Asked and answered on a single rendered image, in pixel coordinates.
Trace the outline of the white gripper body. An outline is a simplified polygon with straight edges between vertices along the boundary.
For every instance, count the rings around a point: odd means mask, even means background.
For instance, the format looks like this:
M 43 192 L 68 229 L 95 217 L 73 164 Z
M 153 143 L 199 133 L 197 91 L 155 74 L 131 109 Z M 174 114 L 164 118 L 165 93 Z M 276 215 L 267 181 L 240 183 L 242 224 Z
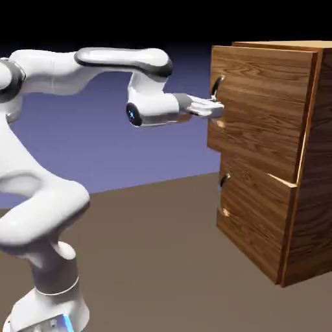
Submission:
M 224 105 L 215 99 L 202 99 L 189 95 L 190 105 L 185 107 L 187 113 L 206 119 L 221 118 L 224 113 Z

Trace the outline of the long curved metal handle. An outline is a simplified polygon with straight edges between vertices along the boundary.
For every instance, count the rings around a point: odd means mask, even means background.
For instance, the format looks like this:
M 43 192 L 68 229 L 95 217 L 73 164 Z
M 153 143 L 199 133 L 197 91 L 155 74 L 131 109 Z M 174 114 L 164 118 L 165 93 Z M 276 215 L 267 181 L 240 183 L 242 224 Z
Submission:
M 225 76 L 220 75 L 219 78 L 217 78 L 216 81 L 213 83 L 213 87 L 211 89 L 210 101 L 216 104 L 216 106 L 214 106 L 212 110 L 211 120 L 215 125 L 218 125 L 218 121 L 222 117 L 224 109 L 224 105 L 217 100 L 218 89 L 224 79 Z

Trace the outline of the large wooden cabinet door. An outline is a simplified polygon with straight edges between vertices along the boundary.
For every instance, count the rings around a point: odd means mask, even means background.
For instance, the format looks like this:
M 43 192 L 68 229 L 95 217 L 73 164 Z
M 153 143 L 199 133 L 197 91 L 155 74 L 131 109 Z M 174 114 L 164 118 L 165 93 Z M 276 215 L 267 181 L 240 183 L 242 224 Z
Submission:
M 207 145 L 233 152 L 259 170 L 294 183 L 316 52 L 214 46 L 211 81 L 224 112 L 208 123 Z

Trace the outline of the small wooden cabinet door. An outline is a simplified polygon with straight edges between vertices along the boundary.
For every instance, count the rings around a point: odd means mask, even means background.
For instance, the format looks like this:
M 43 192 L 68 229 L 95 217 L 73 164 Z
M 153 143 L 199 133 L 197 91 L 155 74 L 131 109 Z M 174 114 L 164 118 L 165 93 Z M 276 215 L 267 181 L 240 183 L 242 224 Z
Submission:
M 285 236 L 297 185 L 256 169 L 236 154 L 223 152 L 218 227 L 275 284 L 280 283 Z M 222 215 L 226 208 L 230 216 Z

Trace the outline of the wooden cabinet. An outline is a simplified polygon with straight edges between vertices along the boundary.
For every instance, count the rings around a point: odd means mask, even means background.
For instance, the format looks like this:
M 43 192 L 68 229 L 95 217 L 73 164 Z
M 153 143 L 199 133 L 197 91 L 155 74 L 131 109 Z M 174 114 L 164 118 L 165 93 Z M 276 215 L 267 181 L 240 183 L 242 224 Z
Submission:
M 227 47 L 317 53 L 278 285 L 332 272 L 332 41 L 236 41 Z

